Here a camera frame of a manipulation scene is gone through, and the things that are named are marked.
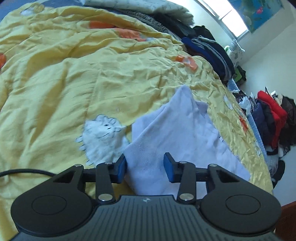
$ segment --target yellow comforter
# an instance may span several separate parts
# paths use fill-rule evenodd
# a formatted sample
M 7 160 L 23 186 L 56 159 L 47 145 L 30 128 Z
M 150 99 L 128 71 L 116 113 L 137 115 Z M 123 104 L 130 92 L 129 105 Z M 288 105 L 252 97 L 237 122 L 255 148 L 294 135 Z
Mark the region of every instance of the yellow comforter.
M 182 43 L 128 16 L 36 3 L 36 14 L 22 16 L 30 6 L 11 12 L 0 23 L 0 53 L 7 57 L 0 72 L 0 171 L 37 168 L 59 173 L 75 163 L 85 164 L 75 138 L 86 119 L 105 114 L 130 126 L 186 84 L 197 100 L 209 104 L 211 120 L 250 171 L 250 182 L 271 192 L 254 134 L 251 128 L 244 132 L 235 98 L 205 59 L 194 57 L 198 68 L 191 70 L 175 61 L 177 55 L 188 55 Z M 89 29 L 90 20 L 157 39 L 120 38 L 114 29 Z M 13 200 L 46 179 L 38 174 L 0 179 L 0 240 L 16 234 L 10 217 Z M 125 184 L 115 188 L 117 195 L 128 191 Z M 88 190 L 93 193 L 93 186 Z

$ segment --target red sweater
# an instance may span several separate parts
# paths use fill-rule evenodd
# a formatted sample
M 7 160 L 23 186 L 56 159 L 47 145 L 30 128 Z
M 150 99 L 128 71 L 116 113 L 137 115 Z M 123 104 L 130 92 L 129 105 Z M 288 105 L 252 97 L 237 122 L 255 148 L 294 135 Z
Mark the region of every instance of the red sweater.
M 286 124 L 288 114 L 282 107 L 278 105 L 278 103 L 269 94 L 263 91 L 259 91 L 257 97 L 259 100 L 262 100 L 269 105 L 276 124 L 276 133 L 274 135 L 272 142 L 270 143 L 271 147 L 274 149 L 278 145 L 279 134 L 281 132 L 281 129 Z

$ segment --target ribbed black plate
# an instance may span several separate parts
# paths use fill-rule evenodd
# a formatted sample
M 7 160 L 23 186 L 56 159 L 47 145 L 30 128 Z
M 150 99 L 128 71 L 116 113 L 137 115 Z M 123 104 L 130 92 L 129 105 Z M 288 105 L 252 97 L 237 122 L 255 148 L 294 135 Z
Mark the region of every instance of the ribbed black plate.
M 179 204 L 173 196 L 122 196 L 113 205 L 98 207 L 91 220 L 72 233 L 46 238 L 20 233 L 12 240 L 280 241 L 273 233 L 257 237 L 224 234 L 206 223 L 194 206 Z

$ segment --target poster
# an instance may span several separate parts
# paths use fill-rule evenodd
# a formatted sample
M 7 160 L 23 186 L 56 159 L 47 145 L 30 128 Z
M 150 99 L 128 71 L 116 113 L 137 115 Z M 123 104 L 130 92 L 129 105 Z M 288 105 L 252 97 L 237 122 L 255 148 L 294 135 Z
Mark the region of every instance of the poster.
M 280 0 L 229 0 L 253 33 L 283 6 Z

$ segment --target white towel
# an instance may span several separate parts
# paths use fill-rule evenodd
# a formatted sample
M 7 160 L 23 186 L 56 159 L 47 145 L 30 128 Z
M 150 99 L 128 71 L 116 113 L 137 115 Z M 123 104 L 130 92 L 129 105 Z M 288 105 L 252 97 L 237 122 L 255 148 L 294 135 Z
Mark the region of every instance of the white towel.
M 187 86 L 181 86 L 160 109 L 137 119 L 132 125 L 132 140 L 123 153 L 128 164 L 126 180 L 138 195 L 177 196 L 180 184 L 168 181 L 163 167 L 165 152 L 175 161 L 201 168 L 215 163 L 245 180 L 250 178 L 213 126 L 207 104 L 196 102 Z M 205 183 L 197 182 L 197 198 L 206 194 Z

